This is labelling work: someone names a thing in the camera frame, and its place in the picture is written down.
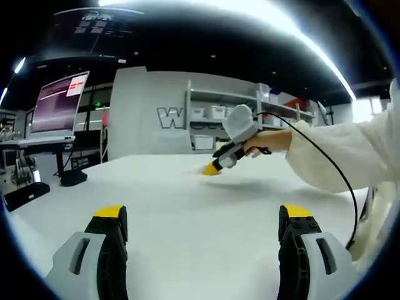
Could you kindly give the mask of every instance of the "ceiling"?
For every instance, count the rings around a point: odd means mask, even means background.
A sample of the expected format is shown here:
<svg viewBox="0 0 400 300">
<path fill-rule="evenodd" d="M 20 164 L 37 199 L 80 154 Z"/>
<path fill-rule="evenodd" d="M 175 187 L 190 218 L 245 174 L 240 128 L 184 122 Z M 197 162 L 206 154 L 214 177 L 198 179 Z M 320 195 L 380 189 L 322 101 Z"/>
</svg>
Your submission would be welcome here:
<svg viewBox="0 0 400 300">
<path fill-rule="evenodd" d="M 97 1 L 55 2 L 58 1 L 28 4 L 18 11 L 15 20 L 7 22 L 9 30 L 4 40 L 8 49 L 0 62 L 0 88 L 7 86 L 21 57 L 33 57 L 32 63 L 13 77 L 2 108 L 32 108 L 40 87 L 66 74 L 90 69 L 89 84 L 99 84 L 113 81 L 117 68 L 143 65 L 149 71 L 209 73 L 266 83 L 275 90 L 322 100 L 326 105 L 350 101 L 333 72 L 302 42 L 250 17 L 204 7 L 155 6 L 133 1 L 135 5 L 123 7 L 142 11 L 144 15 L 121 21 L 118 30 L 101 36 L 96 47 L 92 47 L 93 43 L 87 39 L 77 40 L 72 36 L 49 42 L 47 33 L 60 21 L 52 18 L 53 13 L 94 7 Z M 324 0 L 324 5 L 320 0 L 276 2 L 296 20 L 305 35 L 320 45 L 358 98 L 388 97 L 391 68 L 370 32 L 345 2 Z M 383 19 L 390 12 L 377 6 L 376 1 L 370 2 L 375 3 L 372 8 L 378 11 L 377 18 L 384 20 L 382 23 L 390 35 L 393 23 Z M 73 25 L 73 22 L 73 19 L 62 20 L 62 24 Z M 67 51 L 60 49 L 68 49 L 69 58 L 49 61 L 65 56 L 60 53 Z M 115 59 L 104 55 L 126 59 L 127 63 L 117 64 Z"/>
</svg>

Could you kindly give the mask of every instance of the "white table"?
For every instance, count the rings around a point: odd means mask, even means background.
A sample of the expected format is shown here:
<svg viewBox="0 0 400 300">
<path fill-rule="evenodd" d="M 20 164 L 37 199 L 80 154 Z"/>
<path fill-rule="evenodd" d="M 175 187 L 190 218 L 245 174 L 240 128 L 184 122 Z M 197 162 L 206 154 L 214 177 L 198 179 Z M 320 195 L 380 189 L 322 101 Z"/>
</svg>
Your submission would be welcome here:
<svg viewBox="0 0 400 300">
<path fill-rule="evenodd" d="M 345 245 L 353 230 L 349 192 L 308 186 L 283 154 L 245 157 L 222 175 L 196 173 L 210 155 L 129 156 L 85 170 L 87 182 L 51 192 L 10 214 L 41 276 L 52 256 L 93 214 L 124 204 L 126 284 L 131 299 L 275 299 L 278 214 L 283 203 L 309 209 Z M 359 211 L 367 189 L 355 191 Z"/>
</svg>

